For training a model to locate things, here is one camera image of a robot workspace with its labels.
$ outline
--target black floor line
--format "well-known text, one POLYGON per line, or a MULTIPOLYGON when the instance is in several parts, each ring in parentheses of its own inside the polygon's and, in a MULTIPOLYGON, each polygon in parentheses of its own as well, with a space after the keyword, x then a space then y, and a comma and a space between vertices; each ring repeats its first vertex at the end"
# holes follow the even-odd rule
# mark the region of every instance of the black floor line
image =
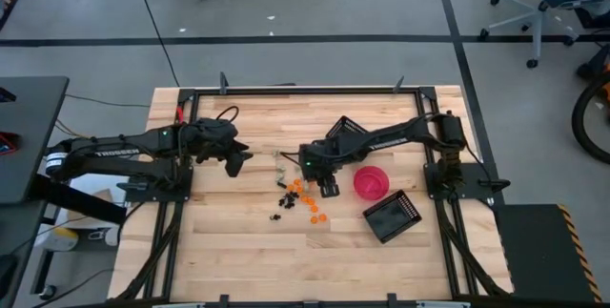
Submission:
MULTIPOLYGON (((441 0, 442 7, 445 10, 445 16, 447 18, 447 24, 449 25, 449 32, 451 33, 454 49, 456 51, 457 64, 459 65, 459 72, 461 74, 462 82, 464 84, 464 90, 466 93, 466 100, 470 107, 470 114, 472 115, 472 123, 475 126, 475 134, 478 140, 479 154, 482 156, 484 163, 487 165, 488 170, 492 177, 498 176, 498 171, 495 166, 494 155, 492 148, 489 143, 489 137, 485 130, 485 122, 483 121, 483 113, 478 103, 477 91, 475 90, 475 83, 470 72, 470 66, 468 65, 468 58, 464 50, 464 44, 459 35, 458 21, 454 13, 454 7, 451 4, 451 0, 441 0)), ((498 203, 503 203, 503 197, 497 195, 498 203)))
MULTIPOLYGON (((544 43, 560 43, 563 35, 545 35, 544 43)), ((167 37, 165 45, 250 45, 288 43, 348 43, 348 42, 405 42, 405 43, 530 43, 529 35, 491 35, 485 41, 469 35, 287 35, 287 36, 211 36, 211 37, 167 37)), ((582 35, 577 42, 610 42, 610 35, 582 35)), ((93 38, 93 39, 0 39, 0 47, 98 47, 98 46, 156 46, 156 37, 138 38, 93 38)))

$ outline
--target wooden tabletop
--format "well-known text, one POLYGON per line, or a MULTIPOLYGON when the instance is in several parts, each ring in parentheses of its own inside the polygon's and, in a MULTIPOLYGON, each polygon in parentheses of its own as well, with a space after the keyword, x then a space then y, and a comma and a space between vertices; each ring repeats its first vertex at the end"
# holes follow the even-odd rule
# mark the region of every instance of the wooden tabletop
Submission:
MULTIPOLYGON (((462 119, 475 142, 460 87, 437 86, 442 111, 462 119)), ((156 89, 147 128, 173 123, 178 89, 156 89)), ((284 191, 275 185, 275 165, 286 166, 286 180, 297 178, 294 164, 275 158, 274 150, 295 152, 298 145, 322 138, 343 115, 371 131, 417 115, 410 94, 209 96, 199 102, 199 117, 216 117, 224 109, 240 109, 234 122, 237 139, 251 147, 239 177, 228 178, 224 163, 195 166, 193 192, 185 205, 172 301, 385 300, 450 298, 434 202, 426 194, 424 148, 405 144, 370 154, 362 163, 336 174, 341 195, 316 199, 328 221, 312 224, 308 206, 298 201, 284 210, 277 201, 284 191), (404 190, 423 220, 382 245, 362 212, 372 203, 356 196, 354 172, 366 165, 383 169, 390 192, 404 190), (271 221, 269 216, 282 218, 271 221)), ((464 162, 473 158, 462 153, 464 162)), ((512 292, 510 276, 492 211, 476 200, 462 200, 471 250, 485 270, 512 292)), ((109 297, 122 292, 151 250, 156 203, 147 203, 123 229, 109 297)), ((461 260, 455 252, 460 287, 465 292, 461 260)), ((164 260, 157 273, 160 293, 164 260)))

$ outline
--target black basket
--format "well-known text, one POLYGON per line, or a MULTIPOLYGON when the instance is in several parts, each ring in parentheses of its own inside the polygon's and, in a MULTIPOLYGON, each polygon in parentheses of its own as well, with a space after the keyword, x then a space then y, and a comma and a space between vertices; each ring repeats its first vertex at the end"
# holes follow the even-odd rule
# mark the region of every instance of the black basket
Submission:
POLYGON ((367 133, 368 131, 355 123, 348 116, 341 116, 335 125, 326 133, 326 138, 339 135, 341 133, 367 133))
POLYGON ((386 243, 421 221, 421 216, 402 190, 389 195, 362 213, 375 236, 386 243))

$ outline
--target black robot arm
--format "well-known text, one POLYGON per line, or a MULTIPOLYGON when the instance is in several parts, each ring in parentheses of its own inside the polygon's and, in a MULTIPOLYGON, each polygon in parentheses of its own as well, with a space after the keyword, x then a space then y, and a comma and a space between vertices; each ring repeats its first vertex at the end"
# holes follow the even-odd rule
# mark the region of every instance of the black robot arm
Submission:
POLYGON ((463 181, 459 152, 466 138, 459 117, 448 113, 425 114, 372 132, 345 131, 311 144, 299 146, 298 163, 306 180, 315 180, 322 197, 339 195, 333 176, 345 164, 364 160, 373 151, 408 142, 422 143, 440 152, 438 162, 444 185, 457 186, 463 181), (428 132, 428 123, 439 125, 439 138, 428 132))
POLYGON ((146 177, 156 185, 175 184, 179 163, 196 156, 197 163, 211 157, 226 160, 225 169, 237 176, 251 154, 248 146, 235 141, 237 129, 225 119, 201 118, 193 124, 174 124, 140 135, 73 138, 47 149, 47 170, 51 178, 65 181, 84 174, 146 177), (147 154, 153 161, 121 158, 147 154))

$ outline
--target bicycle wheel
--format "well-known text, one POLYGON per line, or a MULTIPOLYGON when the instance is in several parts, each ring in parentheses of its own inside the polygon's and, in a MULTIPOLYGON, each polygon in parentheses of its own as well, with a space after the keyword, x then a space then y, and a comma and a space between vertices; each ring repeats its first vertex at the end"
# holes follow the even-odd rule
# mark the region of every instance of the bicycle wheel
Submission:
POLYGON ((572 111, 574 137, 586 152, 606 164, 610 164, 610 106, 604 89, 608 83, 610 73, 594 79, 572 111))

